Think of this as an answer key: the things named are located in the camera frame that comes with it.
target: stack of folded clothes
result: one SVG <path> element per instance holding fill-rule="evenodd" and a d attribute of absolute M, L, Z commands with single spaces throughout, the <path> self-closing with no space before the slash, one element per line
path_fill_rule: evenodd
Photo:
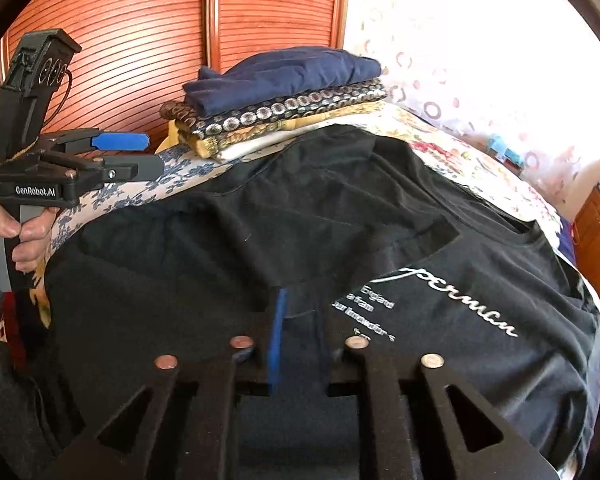
<path fill-rule="evenodd" d="M 184 102 L 169 101 L 160 114 L 199 156 L 237 158 L 327 119 L 378 110 L 386 97 L 380 71 L 376 60 L 345 50 L 273 50 L 224 75 L 202 67 L 198 80 L 184 85 Z"/>

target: navy blue fabric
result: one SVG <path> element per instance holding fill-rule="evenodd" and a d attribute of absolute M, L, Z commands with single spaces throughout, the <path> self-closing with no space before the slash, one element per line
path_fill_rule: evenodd
<path fill-rule="evenodd" d="M 360 83 L 380 72 L 380 64 L 369 57 L 325 46 L 295 46 L 248 57 L 224 75 L 203 66 L 198 80 L 182 87 L 186 104 L 202 117 L 276 97 Z"/>
<path fill-rule="evenodd" d="M 558 233 L 560 245 L 558 250 L 573 265 L 576 264 L 575 248 L 573 247 L 573 237 L 571 236 L 571 224 L 566 218 L 560 216 L 560 232 Z"/>

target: wardrobe door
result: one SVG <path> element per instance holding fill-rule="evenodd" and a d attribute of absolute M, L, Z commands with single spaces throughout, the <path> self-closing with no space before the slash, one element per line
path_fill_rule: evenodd
<path fill-rule="evenodd" d="M 202 8 L 203 0 L 32 0 L 0 50 L 8 65 L 25 32 L 63 28 L 82 52 L 69 66 L 70 97 L 45 130 L 145 132 L 157 146 L 167 133 L 160 105 L 182 95 L 204 60 Z M 48 114 L 66 84 L 65 78 Z"/>
<path fill-rule="evenodd" d="M 273 48 L 333 45 L 337 0 L 218 0 L 219 66 Z"/>

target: copper screw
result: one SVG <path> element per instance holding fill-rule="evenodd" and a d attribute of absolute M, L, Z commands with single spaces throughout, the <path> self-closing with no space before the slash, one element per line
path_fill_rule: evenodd
<path fill-rule="evenodd" d="M 369 339 L 361 335 L 352 335 L 345 339 L 344 344 L 352 350 L 360 350 L 369 346 Z"/>
<path fill-rule="evenodd" d="M 175 355 L 165 354 L 155 358 L 154 365 L 161 370 L 171 370 L 178 366 L 178 359 Z"/>
<path fill-rule="evenodd" d="M 420 358 L 420 363 L 425 368 L 440 368 L 445 363 L 445 360 L 442 358 L 442 355 L 424 354 Z"/>
<path fill-rule="evenodd" d="M 251 339 L 248 335 L 237 335 L 231 338 L 229 344 L 232 348 L 242 350 L 244 348 L 251 348 L 253 346 L 253 339 Z"/>

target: black cable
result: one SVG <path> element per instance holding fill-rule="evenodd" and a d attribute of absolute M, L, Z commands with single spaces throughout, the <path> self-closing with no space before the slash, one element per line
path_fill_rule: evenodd
<path fill-rule="evenodd" d="M 62 109 L 62 106 L 64 106 L 64 103 L 66 102 L 67 98 L 69 97 L 69 92 L 71 91 L 71 84 L 74 82 L 74 76 L 73 76 L 73 74 L 71 74 L 71 70 L 69 70 L 69 69 L 66 69 L 65 73 L 69 76 L 69 82 L 66 85 L 66 91 L 64 92 L 64 97 L 62 98 L 62 101 L 60 101 L 58 108 L 56 108 L 56 110 L 51 114 L 51 117 L 49 117 L 44 123 L 42 123 L 43 128 L 45 126 L 47 126 L 56 115 L 58 115 L 58 112 Z"/>

